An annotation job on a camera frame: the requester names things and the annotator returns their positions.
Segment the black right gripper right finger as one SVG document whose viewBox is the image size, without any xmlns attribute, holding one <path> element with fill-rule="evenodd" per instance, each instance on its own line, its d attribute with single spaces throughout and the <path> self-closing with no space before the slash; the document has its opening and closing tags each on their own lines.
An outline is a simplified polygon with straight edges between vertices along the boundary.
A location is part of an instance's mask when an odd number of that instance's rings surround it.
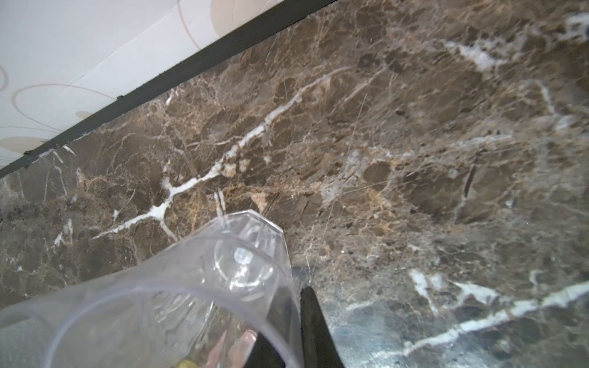
<svg viewBox="0 0 589 368">
<path fill-rule="evenodd" d="M 301 291 L 301 322 L 305 367 L 344 368 L 312 287 Z"/>
</svg>

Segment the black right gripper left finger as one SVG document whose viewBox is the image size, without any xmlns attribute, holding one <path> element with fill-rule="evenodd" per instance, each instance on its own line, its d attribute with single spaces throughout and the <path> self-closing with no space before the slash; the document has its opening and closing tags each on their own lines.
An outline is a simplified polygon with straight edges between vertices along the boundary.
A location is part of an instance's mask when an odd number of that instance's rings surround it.
<svg viewBox="0 0 589 368">
<path fill-rule="evenodd" d="M 263 335 L 259 334 L 243 367 L 285 368 L 285 362 L 282 360 L 282 357 L 275 350 L 275 348 L 267 341 L 267 339 Z"/>
</svg>

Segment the clear faceted short tumbler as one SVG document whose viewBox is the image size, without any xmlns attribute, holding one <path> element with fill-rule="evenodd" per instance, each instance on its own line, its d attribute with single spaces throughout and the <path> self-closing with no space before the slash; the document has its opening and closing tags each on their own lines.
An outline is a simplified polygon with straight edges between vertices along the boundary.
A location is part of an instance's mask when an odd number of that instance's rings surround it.
<svg viewBox="0 0 589 368">
<path fill-rule="evenodd" d="M 253 210 L 220 216 L 145 262 L 1 312 L 4 367 L 304 364 L 283 231 Z"/>
</svg>

